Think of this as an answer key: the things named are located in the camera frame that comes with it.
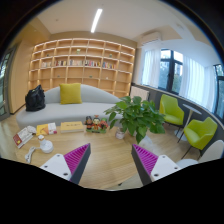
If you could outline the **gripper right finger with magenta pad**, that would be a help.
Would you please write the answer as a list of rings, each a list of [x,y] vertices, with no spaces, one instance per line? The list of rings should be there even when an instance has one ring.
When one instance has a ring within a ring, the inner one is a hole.
[[[180,170],[180,167],[168,156],[157,156],[136,144],[132,145],[131,154],[143,185]]]

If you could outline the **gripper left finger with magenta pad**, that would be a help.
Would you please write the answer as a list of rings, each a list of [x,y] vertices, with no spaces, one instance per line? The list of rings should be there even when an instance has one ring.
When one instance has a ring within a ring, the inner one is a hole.
[[[55,154],[41,166],[41,169],[79,184],[90,154],[90,144],[85,144],[65,155]]]

